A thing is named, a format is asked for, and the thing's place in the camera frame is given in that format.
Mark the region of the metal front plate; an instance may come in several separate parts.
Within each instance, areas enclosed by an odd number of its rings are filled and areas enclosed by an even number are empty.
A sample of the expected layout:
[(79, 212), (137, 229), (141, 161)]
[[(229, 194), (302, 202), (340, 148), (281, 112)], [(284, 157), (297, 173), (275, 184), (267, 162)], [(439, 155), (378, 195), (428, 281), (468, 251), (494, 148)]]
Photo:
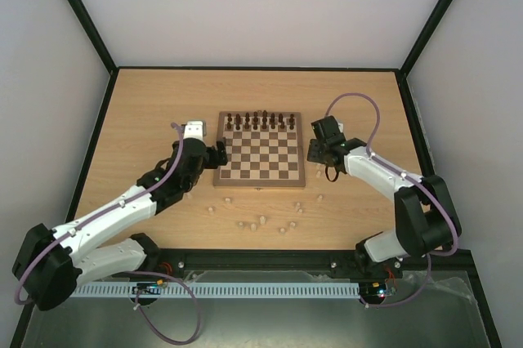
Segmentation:
[(463, 273), (423, 273), (398, 283), (401, 306), (343, 298), (71, 298), (34, 311), (24, 347), (486, 347)]

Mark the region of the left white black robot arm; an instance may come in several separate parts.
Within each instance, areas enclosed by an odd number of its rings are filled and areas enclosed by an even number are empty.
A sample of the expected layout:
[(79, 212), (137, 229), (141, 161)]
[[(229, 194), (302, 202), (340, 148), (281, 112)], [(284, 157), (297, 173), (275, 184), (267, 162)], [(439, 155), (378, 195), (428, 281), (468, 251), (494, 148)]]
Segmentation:
[(16, 304), (34, 303), (40, 310), (51, 310), (85, 283), (118, 273), (153, 271), (160, 250), (146, 234), (111, 246), (106, 241), (180, 202), (204, 170), (227, 163), (225, 140), (207, 146), (200, 139), (186, 138), (174, 143), (171, 158), (158, 162), (112, 202), (53, 229), (34, 226), (12, 268), (19, 280)]

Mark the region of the wooden chess board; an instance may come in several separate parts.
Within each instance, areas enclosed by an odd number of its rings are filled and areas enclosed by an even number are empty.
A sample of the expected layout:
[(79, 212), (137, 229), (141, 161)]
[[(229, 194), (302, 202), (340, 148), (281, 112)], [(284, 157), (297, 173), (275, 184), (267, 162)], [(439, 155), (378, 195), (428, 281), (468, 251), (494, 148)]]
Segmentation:
[[(217, 139), (226, 142), (228, 163), (219, 167), (213, 177), (216, 187), (298, 188), (306, 185), (303, 157), (302, 116), (299, 112), (267, 112), (267, 129), (262, 129), (262, 110), (258, 110), (258, 129), (253, 129), (250, 111), (248, 130), (244, 129), (245, 114), (222, 111), (217, 122)], [(232, 114), (232, 129), (227, 130), (227, 114)], [(271, 114), (275, 113), (275, 129), (271, 129)], [(279, 127), (283, 113), (285, 129)], [(236, 114), (241, 115), (241, 128), (235, 130)], [(294, 114), (294, 129), (289, 128), (289, 116)]]

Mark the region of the black aluminium mounting rail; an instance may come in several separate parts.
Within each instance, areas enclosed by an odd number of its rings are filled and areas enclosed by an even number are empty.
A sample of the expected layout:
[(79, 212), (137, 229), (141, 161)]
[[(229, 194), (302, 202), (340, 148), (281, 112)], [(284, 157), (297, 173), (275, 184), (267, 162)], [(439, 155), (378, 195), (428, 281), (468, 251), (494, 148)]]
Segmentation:
[(333, 279), (381, 282), (396, 279), (408, 271), (427, 268), (423, 258), (392, 259), (360, 271), (352, 250), (195, 250), (163, 249), (155, 266), (158, 272), (186, 277), (203, 271), (305, 271)]

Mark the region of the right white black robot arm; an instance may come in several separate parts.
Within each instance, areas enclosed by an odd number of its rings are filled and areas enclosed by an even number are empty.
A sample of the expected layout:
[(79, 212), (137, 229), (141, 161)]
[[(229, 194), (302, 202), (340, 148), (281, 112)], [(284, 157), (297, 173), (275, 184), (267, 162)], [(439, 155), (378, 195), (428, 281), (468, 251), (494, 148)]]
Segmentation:
[(419, 176), (382, 158), (358, 138), (348, 140), (334, 116), (311, 124), (307, 160), (358, 178), (388, 198), (394, 207), (395, 226), (361, 240), (354, 259), (360, 273), (372, 276), (394, 258), (422, 257), (456, 251), (462, 233), (454, 203), (445, 181), (437, 176)]

